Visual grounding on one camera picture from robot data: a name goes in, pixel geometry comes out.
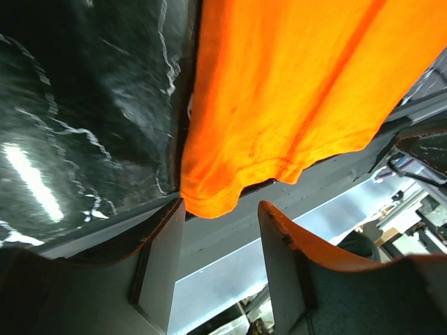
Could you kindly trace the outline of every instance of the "orange fabric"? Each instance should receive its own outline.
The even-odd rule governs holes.
[[[447,41],[446,0],[204,0],[186,208],[363,149]]]

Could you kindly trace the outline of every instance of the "metal bar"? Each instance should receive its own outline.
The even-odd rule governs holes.
[[[396,107],[388,116],[386,122],[394,121],[401,117],[408,117],[414,124],[417,124],[444,110],[447,110],[447,90]]]
[[[410,195],[407,199],[405,199],[403,202],[398,204],[398,206],[391,213],[389,213],[387,216],[385,216],[385,218],[382,221],[379,222],[377,227],[378,228],[384,227],[387,223],[394,220],[403,211],[405,211],[406,209],[411,207],[413,204],[417,203],[417,201],[422,200],[426,196],[427,196],[426,190],[422,189],[422,190],[416,191],[415,193]]]
[[[430,239],[427,234],[425,234],[424,230],[419,230],[419,240],[423,243],[424,247],[428,250],[432,255],[443,255],[444,252]]]

